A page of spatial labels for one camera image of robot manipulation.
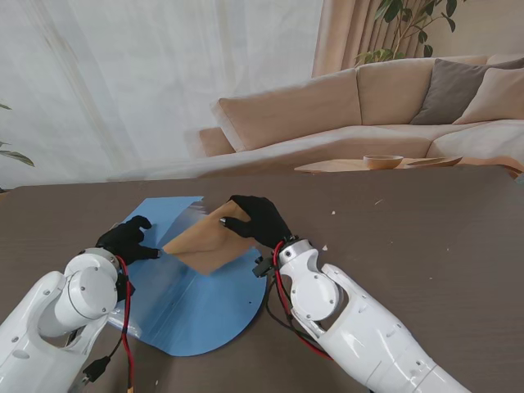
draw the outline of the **white curtain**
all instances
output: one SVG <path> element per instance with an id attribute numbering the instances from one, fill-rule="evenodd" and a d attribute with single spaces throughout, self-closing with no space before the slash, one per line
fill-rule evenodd
<path id="1" fill-rule="evenodd" d="M 0 187 L 188 159 L 210 103 L 311 76 L 322 0 L 4 0 Z"/>

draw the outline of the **cardboard piece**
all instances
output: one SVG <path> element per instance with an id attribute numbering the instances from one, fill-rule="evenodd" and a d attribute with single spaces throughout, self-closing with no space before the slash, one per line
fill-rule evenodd
<path id="1" fill-rule="evenodd" d="M 164 246 L 164 252 L 175 255 L 198 273 L 209 275 L 235 260 L 256 244 L 225 228 L 222 217 L 249 221 L 247 213 L 229 201 Z"/>

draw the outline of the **sofa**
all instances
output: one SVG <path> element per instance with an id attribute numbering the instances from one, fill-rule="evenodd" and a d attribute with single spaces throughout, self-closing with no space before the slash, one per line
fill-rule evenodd
<path id="1" fill-rule="evenodd" d="M 521 57 L 446 60 L 485 65 Z M 434 62 L 426 58 L 362 65 L 268 92 L 220 98 L 211 108 L 219 126 L 186 135 L 192 160 L 142 169 L 128 178 L 274 174 L 364 155 L 510 156 L 523 163 L 524 120 L 409 124 L 421 109 Z"/>

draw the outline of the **table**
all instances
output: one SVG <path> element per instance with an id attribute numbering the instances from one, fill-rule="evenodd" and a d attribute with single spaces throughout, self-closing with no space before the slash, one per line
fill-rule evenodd
<path id="1" fill-rule="evenodd" d="M 21 187 L 0 204 L 0 320 L 145 197 L 267 196 L 291 228 L 398 316 L 474 392 L 524 382 L 524 187 L 495 167 Z M 271 305 L 276 309 L 275 299 Z M 106 327 L 90 359 L 113 347 Z M 364 392 L 261 311 L 209 354 L 172 358 L 131 340 L 137 392 Z M 120 349 L 91 391 L 125 391 Z"/>
<path id="2" fill-rule="evenodd" d="M 395 169 L 405 169 L 407 164 L 425 160 L 432 160 L 432 158 L 404 158 Z M 508 170 L 513 178 L 516 178 L 519 174 L 524 172 L 523 164 L 506 156 L 488 159 L 464 157 L 457 165 L 501 165 Z M 319 174 L 322 172 L 351 172 L 370 169 L 366 166 L 364 160 L 336 159 L 302 165 L 295 168 L 295 170 L 297 172 L 306 172 L 308 174 Z"/>

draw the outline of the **blue circular sheet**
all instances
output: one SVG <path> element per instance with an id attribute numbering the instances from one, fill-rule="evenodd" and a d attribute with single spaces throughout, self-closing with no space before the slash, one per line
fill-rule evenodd
<path id="1" fill-rule="evenodd" d="M 193 225 L 201 214 L 190 208 L 198 196 L 148 198 L 131 215 L 153 224 L 145 246 L 161 248 Z M 223 346 L 255 317 L 264 299 L 266 280 L 252 272 L 256 249 L 204 276 L 173 255 L 138 261 L 129 268 L 136 291 L 131 300 L 129 332 L 173 356 L 199 355 Z M 111 316 L 121 324 L 121 310 Z"/>

